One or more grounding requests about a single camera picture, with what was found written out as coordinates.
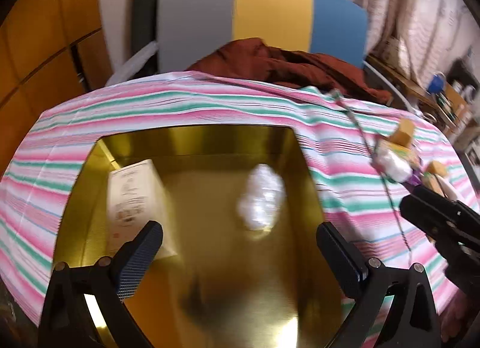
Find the metal screw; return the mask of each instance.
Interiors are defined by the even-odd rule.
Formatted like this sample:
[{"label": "metal screw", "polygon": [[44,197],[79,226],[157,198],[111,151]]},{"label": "metal screw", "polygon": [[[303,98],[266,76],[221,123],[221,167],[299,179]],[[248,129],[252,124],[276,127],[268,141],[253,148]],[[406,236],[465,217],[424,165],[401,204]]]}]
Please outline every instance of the metal screw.
[{"label": "metal screw", "polygon": [[371,267],[373,268],[378,268],[382,264],[380,260],[378,260],[375,257],[372,257],[371,259],[368,260],[368,263],[370,264]]},{"label": "metal screw", "polygon": [[417,272],[420,272],[422,273],[424,268],[423,268],[423,265],[421,265],[420,263],[416,262],[415,264],[413,264],[413,269],[416,270]]},{"label": "metal screw", "polygon": [[64,262],[58,262],[57,265],[55,265],[55,270],[56,271],[61,271],[67,266]]},{"label": "metal screw", "polygon": [[111,262],[112,262],[112,259],[108,256],[102,257],[100,260],[98,260],[98,264],[100,267],[106,267],[110,265]]}]

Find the blue panel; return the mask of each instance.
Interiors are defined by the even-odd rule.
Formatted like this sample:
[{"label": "blue panel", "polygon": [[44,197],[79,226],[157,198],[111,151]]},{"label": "blue panel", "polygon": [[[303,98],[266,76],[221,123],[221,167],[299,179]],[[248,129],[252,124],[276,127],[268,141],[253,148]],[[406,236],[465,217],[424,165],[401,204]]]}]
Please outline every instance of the blue panel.
[{"label": "blue panel", "polygon": [[367,12],[348,0],[313,0],[313,16],[310,52],[362,67]]}]

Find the brown cloth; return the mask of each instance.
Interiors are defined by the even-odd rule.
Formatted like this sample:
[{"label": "brown cloth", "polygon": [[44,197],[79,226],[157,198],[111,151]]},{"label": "brown cloth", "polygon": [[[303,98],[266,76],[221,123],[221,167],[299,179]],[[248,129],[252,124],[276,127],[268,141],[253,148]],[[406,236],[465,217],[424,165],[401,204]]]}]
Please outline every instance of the brown cloth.
[{"label": "brown cloth", "polygon": [[391,94],[369,88],[363,70],[326,54],[268,47],[260,38],[234,40],[195,62],[187,70],[227,78],[275,83],[290,88],[338,89],[347,97],[385,104]]}]

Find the white box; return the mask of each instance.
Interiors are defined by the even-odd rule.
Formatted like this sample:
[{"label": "white box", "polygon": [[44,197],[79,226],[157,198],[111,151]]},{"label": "white box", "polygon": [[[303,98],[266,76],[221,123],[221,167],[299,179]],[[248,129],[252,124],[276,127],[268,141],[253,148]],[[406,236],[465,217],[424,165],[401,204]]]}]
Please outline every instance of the white box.
[{"label": "white box", "polygon": [[148,221],[159,222],[163,229],[163,243],[155,258],[176,255],[167,194],[151,159],[110,172],[106,208],[110,256],[133,240]]}]

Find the pink and green striped cloth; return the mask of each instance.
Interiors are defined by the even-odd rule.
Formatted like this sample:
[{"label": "pink and green striped cloth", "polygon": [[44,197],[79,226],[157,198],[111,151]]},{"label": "pink and green striped cloth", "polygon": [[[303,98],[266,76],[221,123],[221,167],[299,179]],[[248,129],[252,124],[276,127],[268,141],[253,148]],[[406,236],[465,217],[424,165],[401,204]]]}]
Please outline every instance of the pink and green striped cloth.
[{"label": "pink and green striped cloth", "polygon": [[[450,182],[478,210],[466,172],[438,129],[405,111],[344,102],[371,146],[376,133],[392,133],[400,118],[414,121],[423,162],[443,162]],[[456,291],[443,275],[445,260],[420,230],[400,218],[410,254],[361,133],[344,108],[314,87],[294,90],[191,71],[121,83],[60,104],[40,116],[18,147],[0,183],[0,274],[33,322],[40,320],[63,210],[95,141],[146,128],[210,123],[293,128],[326,218],[367,257],[400,268],[408,268],[410,260],[422,263],[437,310],[445,308]],[[396,183],[388,187],[398,207],[407,191]],[[389,304],[366,346],[373,344]],[[350,307],[345,300],[345,312]]]}]

